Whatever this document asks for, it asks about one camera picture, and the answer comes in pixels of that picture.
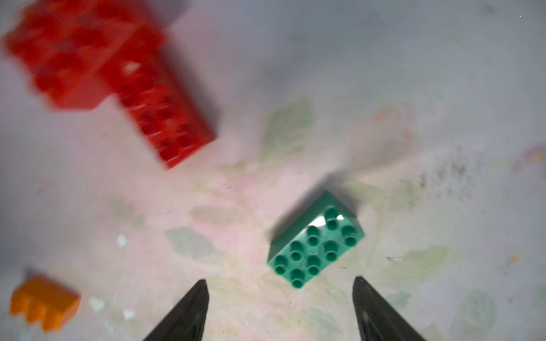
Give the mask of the orange lego brick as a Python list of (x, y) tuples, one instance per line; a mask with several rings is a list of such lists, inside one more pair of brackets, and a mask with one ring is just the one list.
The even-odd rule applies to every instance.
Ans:
[(27, 325), (39, 324), (44, 333), (57, 332), (78, 312), (81, 295), (44, 275), (32, 275), (14, 289), (10, 315), (24, 317)]

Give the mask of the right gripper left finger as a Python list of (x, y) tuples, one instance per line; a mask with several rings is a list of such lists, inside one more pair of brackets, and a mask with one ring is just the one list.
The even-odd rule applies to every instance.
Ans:
[(202, 341), (210, 295), (200, 279), (144, 341)]

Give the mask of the green long lego brick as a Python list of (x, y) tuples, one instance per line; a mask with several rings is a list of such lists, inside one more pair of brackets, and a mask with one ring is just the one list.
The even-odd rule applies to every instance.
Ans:
[(364, 237), (355, 213), (325, 191), (274, 238), (267, 265), (300, 289)]

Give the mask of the red lego brick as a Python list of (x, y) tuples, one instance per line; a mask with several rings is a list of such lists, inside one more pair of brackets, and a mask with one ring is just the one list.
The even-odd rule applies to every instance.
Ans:
[(161, 55), (126, 76), (116, 94), (166, 169), (216, 139)]
[(102, 67), (153, 55), (166, 37), (143, 1), (35, 1), (3, 40), (52, 106), (94, 109), (111, 93)]

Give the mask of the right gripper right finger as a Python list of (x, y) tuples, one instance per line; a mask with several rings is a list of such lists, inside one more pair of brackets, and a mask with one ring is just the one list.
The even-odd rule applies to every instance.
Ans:
[(352, 297), (362, 341), (425, 341), (362, 276), (353, 282)]

